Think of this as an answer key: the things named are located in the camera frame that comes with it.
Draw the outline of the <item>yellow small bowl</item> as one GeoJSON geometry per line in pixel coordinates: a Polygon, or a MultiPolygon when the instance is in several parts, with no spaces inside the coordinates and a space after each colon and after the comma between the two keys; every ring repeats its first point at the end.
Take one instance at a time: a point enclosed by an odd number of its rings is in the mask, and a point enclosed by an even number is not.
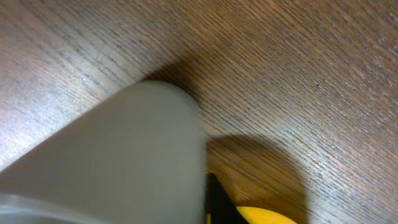
{"type": "Polygon", "coordinates": [[[279,213],[256,207],[236,207],[239,214],[249,224],[297,224],[279,213]]]}

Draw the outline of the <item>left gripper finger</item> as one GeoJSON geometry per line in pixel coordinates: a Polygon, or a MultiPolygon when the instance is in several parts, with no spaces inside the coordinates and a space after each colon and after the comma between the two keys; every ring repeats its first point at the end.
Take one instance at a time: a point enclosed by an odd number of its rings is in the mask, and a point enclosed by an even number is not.
{"type": "Polygon", "coordinates": [[[211,224],[249,224],[229,198],[217,176],[207,175],[211,224]]]}

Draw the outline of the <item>grey plastic cup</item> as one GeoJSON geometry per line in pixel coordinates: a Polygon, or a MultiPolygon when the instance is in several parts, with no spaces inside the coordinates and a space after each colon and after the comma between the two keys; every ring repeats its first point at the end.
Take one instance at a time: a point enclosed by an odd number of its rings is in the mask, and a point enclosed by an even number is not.
{"type": "Polygon", "coordinates": [[[188,93],[138,83],[1,172],[1,222],[203,223],[205,142],[188,93]]]}

